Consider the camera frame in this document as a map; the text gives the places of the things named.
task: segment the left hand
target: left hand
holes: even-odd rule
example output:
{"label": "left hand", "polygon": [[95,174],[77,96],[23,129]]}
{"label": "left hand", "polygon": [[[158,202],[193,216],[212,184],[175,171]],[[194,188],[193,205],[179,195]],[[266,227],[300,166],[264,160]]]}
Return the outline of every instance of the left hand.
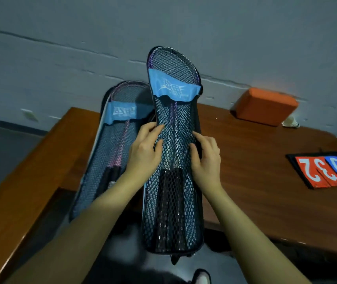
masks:
{"label": "left hand", "polygon": [[128,164],[124,175],[138,188],[152,176],[162,159],[163,139],[154,144],[164,128],[164,124],[156,127],[156,122],[141,126],[137,138],[130,146]]}

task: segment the forearm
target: forearm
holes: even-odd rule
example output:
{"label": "forearm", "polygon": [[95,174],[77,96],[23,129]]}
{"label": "forearm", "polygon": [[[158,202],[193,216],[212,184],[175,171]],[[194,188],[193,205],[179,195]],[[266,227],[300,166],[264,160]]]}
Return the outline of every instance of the forearm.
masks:
{"label": "forearm", "polygon": [[310,283],[221,188],[206,195],[250,284]]}
{"label": "forearm", "polygon": [[114,224],[134,195],[121,176],[70,226],[17,270],[7,283],[81,283]]}

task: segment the hand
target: hand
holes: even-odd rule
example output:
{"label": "hand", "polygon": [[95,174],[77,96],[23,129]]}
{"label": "hand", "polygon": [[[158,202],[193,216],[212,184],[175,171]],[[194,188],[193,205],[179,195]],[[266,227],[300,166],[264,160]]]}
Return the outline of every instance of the hand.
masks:
{"label": "hand", "polygon": [[156,127],[156,122],[141,126],[137,138],[130,146],[128,164],[124,173],[129,181],[138,186],[138,189],[152,176],[162,159],[163,139],[154,144],[164,128],[164,124]]}
{"label": "hand", "polygon": [[201,143],[201,148],[203,149],[200,160],[196,145],[190,143],[192,176],[207,197],[209,193],[219,188],[222,189],[220,181],[220,149],[214,138],[203,136],[196,132],[192,132],[192,134]]}

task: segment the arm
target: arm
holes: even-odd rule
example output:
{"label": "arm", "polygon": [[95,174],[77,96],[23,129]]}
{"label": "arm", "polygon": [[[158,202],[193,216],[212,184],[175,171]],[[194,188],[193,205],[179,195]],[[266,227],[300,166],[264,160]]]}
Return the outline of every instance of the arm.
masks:
{"label": "arm", "polygon": [[30,258],[7,283],[60,284],[84,280],[116,220],[161,161],[163,140],[156,144],[155,151],[154,144],[163,125],[156,128],[155,125],[148,123],[141,127],[130,147],[127,169],[114,186]]}
{"label": "arm", "polygon": [[203,149],[200,160],[195,145],[190,144],[194,180],[215,211],[247,282],[250,284],[309,284],[307,278],[259,230],[222,188],[220,149],[215,139],[195,132],[194,135]]}

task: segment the wooden table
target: wooden table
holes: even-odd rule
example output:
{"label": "wooden table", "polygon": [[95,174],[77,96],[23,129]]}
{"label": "wooden table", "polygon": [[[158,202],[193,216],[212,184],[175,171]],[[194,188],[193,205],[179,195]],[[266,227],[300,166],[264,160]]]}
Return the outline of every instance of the wooden table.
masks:
{"label": "wooden table", "polygon": [[[337,151],[330,133],[273,128],[198,105],[204,135],[221,149],[221,180],[229,196],[269,237],[337,253],[337,188],[309,190],[287,153]],[[0,185],[0,273],[59,188],[77,190],[99,114],[71,108]],[[207,228],[221,229],[203,199]]]}

